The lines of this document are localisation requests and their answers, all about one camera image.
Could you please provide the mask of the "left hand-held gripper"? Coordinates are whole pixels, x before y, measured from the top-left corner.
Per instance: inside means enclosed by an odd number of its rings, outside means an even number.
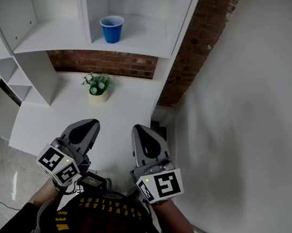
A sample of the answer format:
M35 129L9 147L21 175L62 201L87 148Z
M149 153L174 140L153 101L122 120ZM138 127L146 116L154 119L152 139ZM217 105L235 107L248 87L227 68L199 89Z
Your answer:
M39 167L57 184L69 186L73 178L84 174L91 162L87 152L92 149L100 132L96 119L69 125L51 144L47 143L36 158Z

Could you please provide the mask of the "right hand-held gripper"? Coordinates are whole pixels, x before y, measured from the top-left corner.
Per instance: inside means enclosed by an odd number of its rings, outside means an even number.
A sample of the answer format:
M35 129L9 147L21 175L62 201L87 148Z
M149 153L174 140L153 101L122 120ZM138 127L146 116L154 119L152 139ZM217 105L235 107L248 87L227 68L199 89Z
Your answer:
M136 168L130 173L149 204L183 194L180 169L169 158L166 140L144 125L132 128L133 156Z

